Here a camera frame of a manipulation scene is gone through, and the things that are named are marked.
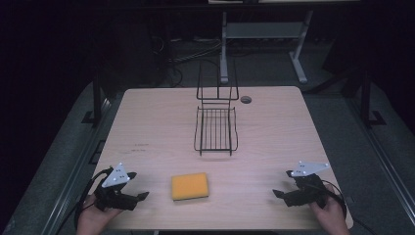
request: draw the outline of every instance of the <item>small black object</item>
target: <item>small black object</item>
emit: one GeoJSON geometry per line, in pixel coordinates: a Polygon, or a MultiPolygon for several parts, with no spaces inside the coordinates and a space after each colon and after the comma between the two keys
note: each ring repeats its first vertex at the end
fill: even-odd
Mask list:
{"type": "MultiPolygon", "coordinates": [[[[130,172],[127,173],[127,175],[133,179],[137,173],[130,172]]],[[[137,203],[144,201],[149,195],[149,192],[138,194],[136,197],[122,194],[121,189],[126,185],[126,183],[104,188],[102,184],[106,179],[107,177],[101,180],[94,192],[97,197],[95,207],[101,211],[104,211],[105,208],[133,211],[137,206],[137,203]]]]}
{"type": "Polygon", "coordinates": [[[288,207],[302,206],[317,202],[320,208],[326,206],[324,197],[327,190],[317,174],[310,174],[308,176],[291,176],[291,170],[287,171],[289,177],[294,178],[299,190],[284,193],[278,190],[272,190],[277,198],[284,199],[288,207]]]}

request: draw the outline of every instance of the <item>black wire rack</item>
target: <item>black wire rack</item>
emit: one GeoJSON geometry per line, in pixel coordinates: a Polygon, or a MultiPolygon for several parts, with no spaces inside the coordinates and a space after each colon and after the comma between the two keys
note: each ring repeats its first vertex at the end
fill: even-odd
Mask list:
{"type": "Polygon", "coordinates": [[[206,91],[202,66],[203,62],[200,63],[196,95],[202,103],[198,106],[196,117],[195,150],[200,155],[207,151],[221,151],[232,156],[232,152],[238,149],[236,111],[235,107],[231,107],[231,101],[239,100],[236,74],[227,84],[221,84],[217,76],[211,84],[213,89],[206,91]]]}

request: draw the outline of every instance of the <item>white bracket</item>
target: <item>white bracket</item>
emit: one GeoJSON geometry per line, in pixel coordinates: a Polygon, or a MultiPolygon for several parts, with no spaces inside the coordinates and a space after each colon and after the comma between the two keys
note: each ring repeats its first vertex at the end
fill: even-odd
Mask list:
{"type": "Polygon", "coordinates": [[[126,183],[130,180],[127,172],[124,169],[122,163],[119,163],[113,172],[107,177],[107,179],[102,184],[103,188],[111,187],[118,184],[126,183]]]}
{"type": "Polygon", "coordinates": [[[319,172],[321,170],[330,168],[330,165],[328,163],[321,164],[321,163],[308,163],[308,162],[302,162],[299,161],[299,164],[297,165],[297,168],[291,172],[291,176],[308,176],[310,174],[319,172]]]}

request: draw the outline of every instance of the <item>wire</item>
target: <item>wire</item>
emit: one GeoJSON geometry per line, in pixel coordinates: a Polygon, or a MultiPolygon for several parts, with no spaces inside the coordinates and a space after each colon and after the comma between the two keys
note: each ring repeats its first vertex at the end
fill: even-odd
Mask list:
{"type": "MultiPolygon", "coordinates": [[[[342,194],[342,192],[340,191],[340,189],[336,186],[336,185],[334,185],[333,183],[331,183],[331,182],[329,182],[329,181],[327,181],[327,180],[321,180],[322,182],[325,182],[325,183],[328,183],[328,184],[330,184],[330,185],[332,185],[334,188],[336,188],[336,190],[340,193],[340,195],[342,196],[342,198],[343,198],[343,200],[345,199],[345,197],[343,196],[343,194],[342,194]]],[[[360,224],[363,228],[365,228],[367,231],[369,231],[371,234],[374,234],[374,235],[376,235],[376,232],[375,231],[373,231],[373,229],[371,229],[370,227],[368,227],[366,224],[364,224],[362,221],[360,221],[359,219],[357,219],[357,218],[355,218],[355,217],[353,217],[352,216],[352,218],[353,218],[353,220],[356,222],[356,223],[358,223],[358,224],[360,224]]]]}
{"type": "Polygon", "coordinates": [[[94,182],[95,182],[95,180],[101,175],[101,174],[104,174],[104,173],[106,173],[106,174],[110,174],[111,173],[111,171],[113,171],[113,169],[110,167],[110,168],[108,168],[108,169],[103,169],[103,170],[101,170],[100,172],[98,172],[97,174],[95,174],[95,176],[94,177],[92,177],[92,179],[90,179],[89,181],[88,181],[88,184],[86,185],[86,187],[84,188],[84,190],[83,190],[83,192],[82,192],[82,195],[81,195],[81,197],[80,197],[80,199],[79,199],[79,201],[78,202],[76,202],[76,204],[73,206],[73,208],[70,210],[70,212],[67,214],[67,216],[64,218],[64,220],[62,221],[62,223],[61,223],[61,225],[59,226],[59,228],[58,228],[58,230],[57,230],[57,232],[56,232],[56,235],[58,235],[60,232],[61,232],[61,230],[62,230],[62,228],[64,227],[64,225],[67,223],[67,221],[68,221],[68,219],[69,219],[69,217],[73,214],[73,212],[75,212],[75,218],[74,218],[74,224],[75,224],[75,229],[77,228],[77,220],[79,219],[79,215],[83,212],[83,210],[85,210],[85,209],[87,209],[87,208],[89,208],[89,207],[91,207],[91,206],[93,206],[94,204],[92,204],[92,205],[89,205],[88,207],[86,207],[86,208],[83,208],[82,206],[83,206],[83,202],[85,201],[85,199],[86,199],[86,196],[88,195],[88,192],[89,192],[89,190],[91,189],[91,187],[92,187],[92,185],[94,184],[94,182]]]}
{"type": "Polygon", "coordinates": [[[377,233],[375,232],[375,231],[373,231],[370,227],[368,227],[366,224],[364,224],[362,221],[360,221],[359,219],[357,219],[357,218],[353,218],[353,220],[356,222],[356,223],[358,223],[358,224],[360,224],[360,226],[362,226],[363,228],[365,228],[367,231],[369,231],[371,234],[373,234],[373,235],[377,235],[377,233]]]}
{"type": "Polygon", "coordinates": [[[72,213],[75,211],[76,208],[77,208],[77,203],[75,204],[75,206],[73,206],[73,208],[70,210],[70,212],[64,218],[64,220],[62,220],[62,223],[59,226],[58,231],[56,232],[56,235],[58,235],[61,232],[62,228],[64,228],[64,225],[67,223],[67,220],[70,218],[70,216],[72,215],[72,213]]]}
{"type": "Polygon", "coordinates": [[[345,197],[343,196],[343,193],[340,191],[340,189],[336,185],[334,185],[333,183],[331,183],[331,182],[329,182],[327,180],[321,180],[321,181],[332,185],[340,193],[340,195],[342,196],[342,199],[343,200],[345,199],[345,197]]]}

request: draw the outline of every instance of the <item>wooden table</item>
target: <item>wooden table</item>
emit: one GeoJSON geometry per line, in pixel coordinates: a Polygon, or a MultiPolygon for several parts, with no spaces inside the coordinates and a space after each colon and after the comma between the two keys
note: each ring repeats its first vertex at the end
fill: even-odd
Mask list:
{"type": "MultiPolygon", "coordinates": [[[[307,205],[288,208],[272,192],[298,189],[286,170],[299,161],[328,162],[300,91],[296,87],[240,87],[239,91],[253,101],[231,103],[239,137],[232,156],[229,152],[200,156],[195,151],[201,104],[196,88],[125,92],[96,172],[123,163],[137,176],[122,192],[149,191],[150,195],[134,211],[115,218],[110,228],[320,229],[307,205]],[[207,173],[209,196],[173,202],[171,176],[196,172],[207,173]]],[[[318,174],[337,185],[331,169],[318,174]]],[[[352,226],[350,215],[346,222],[352,226]]]]}

